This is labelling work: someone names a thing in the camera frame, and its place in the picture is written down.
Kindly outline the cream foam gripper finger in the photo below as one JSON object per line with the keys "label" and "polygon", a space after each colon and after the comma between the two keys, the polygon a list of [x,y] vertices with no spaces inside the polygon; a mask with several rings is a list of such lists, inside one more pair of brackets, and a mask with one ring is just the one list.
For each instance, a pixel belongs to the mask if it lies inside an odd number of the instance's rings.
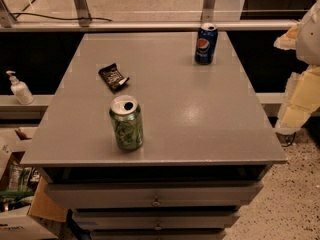
{"label": "cream foam gripper finger", "polygon": [[295,50],[299,24],[292,26],[286,33],[278,37],[273,46],[282,50]]}
{"label": "cream foam gripper finger", "polygon": [[292,135],[320,108],[320,67],[310,65],[303,73],[289,77],[278,112],[275,131]]}

